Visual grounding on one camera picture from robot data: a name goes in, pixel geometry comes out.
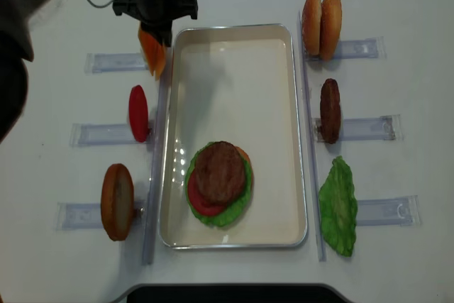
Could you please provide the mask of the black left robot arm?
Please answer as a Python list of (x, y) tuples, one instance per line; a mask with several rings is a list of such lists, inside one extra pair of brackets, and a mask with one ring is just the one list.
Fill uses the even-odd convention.
[[(29, 18), (49, 0), (1, 0), (1, 137), (5, 138), (23, 112), (28, 94), (25, 61), (33, 61)], [(112, 0), (117, 16), (140, 21), (146, 35), (161, 46), (172, 42), (174, 20), (198, 16), (197, 0)]]

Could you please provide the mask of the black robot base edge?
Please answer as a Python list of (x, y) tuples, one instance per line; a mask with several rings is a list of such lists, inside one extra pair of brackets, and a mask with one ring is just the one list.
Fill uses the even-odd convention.
[(127, 302), (345, 302), (318, 285), (161, 285), (128, 294)]

